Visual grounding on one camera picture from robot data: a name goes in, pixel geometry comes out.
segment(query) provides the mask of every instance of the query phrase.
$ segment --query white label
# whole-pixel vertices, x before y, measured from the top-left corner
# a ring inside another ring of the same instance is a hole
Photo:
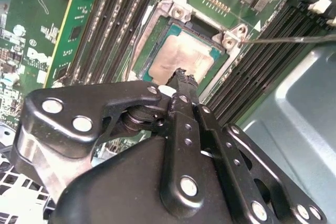
[[[44,72],[44,71],[42,71],[42,70],[39,70],[39,71],[38,71],[38,75],[37,75],[36,82],[37,82],[37,83],[42,83],[42,84],[44,84],[44,82],[46,81],[46,78],[47,78],[47,72]]]
[[[26,70],[26,66],[25,65],[20,65],[20,68],[19,68],[19,74],[24,74],[25,73],[25,70]]]

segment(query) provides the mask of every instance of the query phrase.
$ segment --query ram slot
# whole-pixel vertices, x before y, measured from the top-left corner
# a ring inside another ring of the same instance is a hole
[[[101,41],[98,43],[99,45],[99,53],[101,54],[101,58],[96,64],[93,72],[90,83],[98,83],[100,82],[103,70],[109,62],[109,58],[111,57],[111,52],[113,51],[113,47],[117,43],[118,35],[121,32],[121,29],[124,27],[124,23],[127,20],[128,12],[132,9],[134,2],[136,0],[124,0],[120,6],[120,10],[116,17],[110,17],[108,19],[107,24],[112,24],[106,30],[104,36],[101,38]]]
[[[127,48],[132,40],[132,37],[134,36],[136,29],[138,28],[141,22],[141,19],[149,3],[150,0],[140,0],[140,2],[138,3],[138,7],[135,10],[135,13],[130,21],[128,32],[122,38],[122,41],[115,52],[115,57],[113,58],[111,65],[108,66],[108,72],[103,80],[104,82],[112,82],[115,80],[115,75],[117,73],[118,68],[120,67],[120,63],[123,57],[125,56]]]
[[[266,28],[261,38],[314,36],[325,33],[328,27],[323,21],[318,17],[308,17],[307,11],[303,10],[302,4],[297,6],[290,0]],[[267,92],[269,86],[304,49],[307,47],[302,44],[252,45],[207,104],[214,111],[220,125],[236,122]]]
[[[117,0],[96,0],[91,15],[89,17],[86,30],[79,44],[77,53],[68,71],[68,84],[74,84],[83,76],[86,76],[94,58],[89,54],[91,45],[94,46],[97,37],[101,35],[100,28],[104,20],[104,15],[115,6]]]

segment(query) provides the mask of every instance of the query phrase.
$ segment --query capacitor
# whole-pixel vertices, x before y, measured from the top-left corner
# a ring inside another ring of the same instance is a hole
[[[6,73],[4,77],[1,79],[1,82],[7,87],[14,86],[20,79],[20,76],[17,73]]]

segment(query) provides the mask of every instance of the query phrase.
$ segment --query green circuit board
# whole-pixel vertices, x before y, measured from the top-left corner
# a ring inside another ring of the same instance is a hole
[[[90,15],[96,14],[92,10],[99,1],[103,2],[102,0],[0,0],[1,121],[16,127],[26,94],[42,87],[68,85],[67,82],[59,80],[68,73],[71,63],[78,54],[81,41],[85,40],[85,32],[91,29],[88,22]],[[148,13],[147,20],[142,23],[143,28],[148,25],[160,1],[150,0],[149,5],[152,9]],[[277,15],[284,1],[267,0],[264,6],[257,5],[257,0],[187,0],[187,3],[194,10],[228,30],[239,24],[245,24],[248,28],[247,37],[257,38]],[[198,92],[201,93],[229,59],[229,55],[221,45],[211,43],[209,38],[196,33],[187,24],[175,22],[170,17],[161,16],[158,19],[133,64],[132,72],[137,79],[151,81],[149,69],[157,52],[169,36],[178,36],[180,33],[187,33],[197,38],[213,50],[210,56],[214,63],[200,82]],[[87,43],[84,52],[89,52],[94,43],[94,41]],[[101,76],[108,73],[112,66],[110,64],[118,56],[119,43],[119,40],[115,40],[113,45],[106,43],[111,50],[105,50],[106,54],[102,54],[103,51],[98,49],[97,57],[92,59],[93,64],[98,64],[101,59],[105,59],[103,56],[107,56],[106,64],[99,73]],[[125,74],[131,64],[134,39],[127,45],[111,81],[125,80]],[[245,50],[243,47],[240,55],[243,55]],[[92,54],[85,54],[79,65],[83,63],[84,66],[85,60],[91,56]],[[4,67],[6,71],[11,68],[17,75],[4,76]]]
[[[2,122],[16,128],[24,96],[45,85],[58,39],[68,39],[69,30],[77,24],[83,24],[85,28],[85,19],[93,2],[94,0],[0,0],[0,5],[6,6],[6,10],[0,10]],[[19,78],[13,86],[6,85],[4,76],[4,67],[8,67],[8,63]]]

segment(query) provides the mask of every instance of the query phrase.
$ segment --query motherboard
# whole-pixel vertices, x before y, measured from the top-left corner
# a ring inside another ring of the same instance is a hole
[[[335,18],[336,0],[0,0],[0,120],[15,129],[35,89],[161,85],[183,68],[234,122],[313,46],[241,41],[323,35]]]

